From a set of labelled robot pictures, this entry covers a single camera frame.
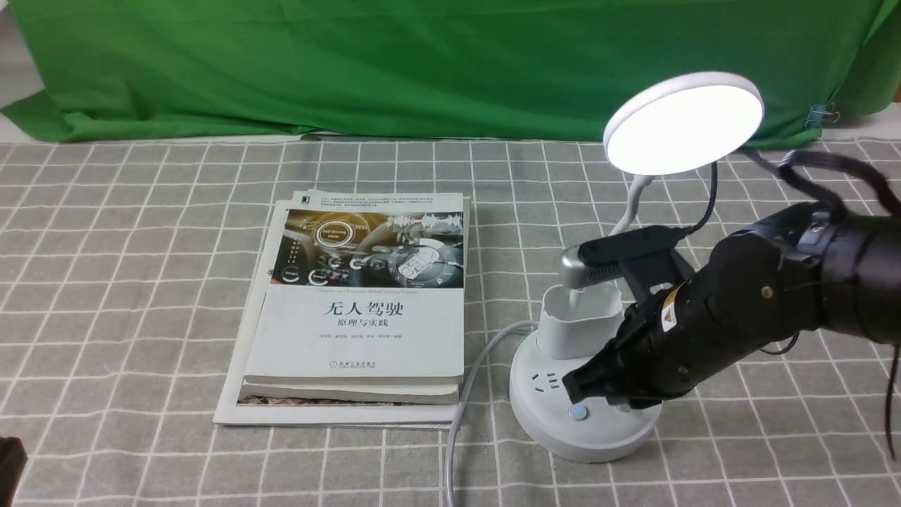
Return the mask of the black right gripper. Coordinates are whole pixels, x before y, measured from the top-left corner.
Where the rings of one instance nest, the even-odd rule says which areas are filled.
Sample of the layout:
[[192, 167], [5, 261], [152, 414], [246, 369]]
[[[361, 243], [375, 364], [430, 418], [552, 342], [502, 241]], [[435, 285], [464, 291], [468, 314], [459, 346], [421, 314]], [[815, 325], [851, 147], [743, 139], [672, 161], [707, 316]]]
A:
[[640, 411], [823, 321], [821, 260], [755, 233], [727, 237], [689, 280], [650, 296], [617, 336], [562, 378], [570, 401]]

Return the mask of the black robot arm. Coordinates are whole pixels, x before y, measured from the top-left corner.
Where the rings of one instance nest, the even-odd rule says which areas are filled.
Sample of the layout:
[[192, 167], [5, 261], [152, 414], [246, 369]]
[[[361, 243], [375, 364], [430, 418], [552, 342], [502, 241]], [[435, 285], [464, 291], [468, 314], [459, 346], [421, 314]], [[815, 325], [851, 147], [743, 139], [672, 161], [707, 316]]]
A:
[[653, 225], [577, 247], [635, 302], [615, 336], [563, 376], [572, 403], [650, 408], [802, 331], [898, 346], [898, 218], [794, 204], [725, 237], [698, 270], [675, 249], [685, 233]]

